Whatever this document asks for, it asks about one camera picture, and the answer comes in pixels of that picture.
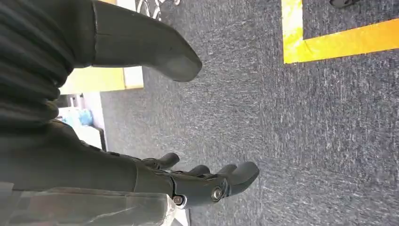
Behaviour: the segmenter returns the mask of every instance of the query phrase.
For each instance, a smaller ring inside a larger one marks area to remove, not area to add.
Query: yellow floor marking
[[[281,6],[286,64],[399,48],[399,18],[304,40],[302,0]]]

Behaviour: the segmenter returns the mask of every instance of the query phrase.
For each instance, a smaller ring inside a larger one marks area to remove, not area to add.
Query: transparent plastic bag
[[[5,226],[170,226],[176,211],[166,194],[54,188],[8,191],[8,196],[14,196],[14,203],[7,204],[8,212],[12,211]]]

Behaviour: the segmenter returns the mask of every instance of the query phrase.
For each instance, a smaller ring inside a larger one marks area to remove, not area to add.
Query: metal screw
[[[184,198],[181,197],[181,196],[179,196],[179,195],[177,195],[177,196],[173,197],[173,202],[174,202],[176,205],[180,206],[180,205],[183,204]]]
[[[223,192],[222,189],[219,187],[215,187],[212,192],[212,199],[213,201],[217,202],[222,198]]]

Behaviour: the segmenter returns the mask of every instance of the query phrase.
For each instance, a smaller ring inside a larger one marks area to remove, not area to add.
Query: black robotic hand
[[[209,168],[199,165],[188,172],[165,172],[179,162],[179,157],[169,153],[160,159],[144,159],[142,162],[162,177],[170,177],[173,183],[173,201],[180,208],[210,204],[222,198],[245,191],[259,175],[253,162],[245,162],[238,167],[226,165],[216,174]]]
[[[175,81],[194,79],[201,61],[171,27],[96,0],[2,0],[0,27],[0,182],[13,191],[162,193],[186,208],[239,194],[258,176],[252,162],[216,174],[205,166],[165,171],[175,154],[140,160],[103,152],[54,120],[58,87],[77,67],[145,65]]]

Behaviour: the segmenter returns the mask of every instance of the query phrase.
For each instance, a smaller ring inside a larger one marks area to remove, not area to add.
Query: carpet floor
[[[303,0],[305,38],[398,17],[397,0]],[[102,93],[109,150],[261,169],[193,226],[399,225],[398,49],[285,65],[280,0],[181,0],[162,18],[203,70],[177,83],[144,68],[143,90]]]

